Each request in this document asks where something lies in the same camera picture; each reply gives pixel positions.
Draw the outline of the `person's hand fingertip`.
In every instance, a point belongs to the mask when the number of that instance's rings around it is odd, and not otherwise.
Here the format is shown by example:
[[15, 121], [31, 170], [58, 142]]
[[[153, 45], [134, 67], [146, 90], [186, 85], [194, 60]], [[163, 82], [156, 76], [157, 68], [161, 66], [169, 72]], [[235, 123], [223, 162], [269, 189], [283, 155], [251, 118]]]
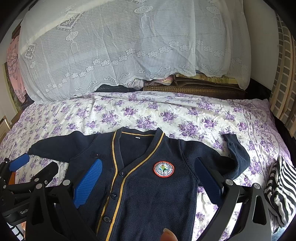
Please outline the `person's hand fingertip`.
[[168, 228], [163, 229], [163, 233], [161, 234], [161, 237], [159, 239], [160, 241], [178, 241], [175, 234], [170, 231]]

